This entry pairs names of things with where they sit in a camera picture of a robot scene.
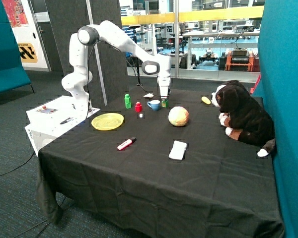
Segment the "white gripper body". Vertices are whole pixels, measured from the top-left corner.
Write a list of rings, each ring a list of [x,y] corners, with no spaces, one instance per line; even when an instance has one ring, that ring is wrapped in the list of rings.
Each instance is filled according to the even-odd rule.
[[[157,83],[161,97],[168,97],[170,94],[170,77],[158,77]]]

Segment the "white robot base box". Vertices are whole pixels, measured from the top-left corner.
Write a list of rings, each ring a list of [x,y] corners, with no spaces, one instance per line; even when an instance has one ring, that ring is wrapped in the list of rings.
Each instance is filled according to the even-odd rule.
[[[60,96],[28,110],[30,124],[25,130],[35,154],[98,111],[99,108],[91,108],[89,113],[84,112],[70,96]]]

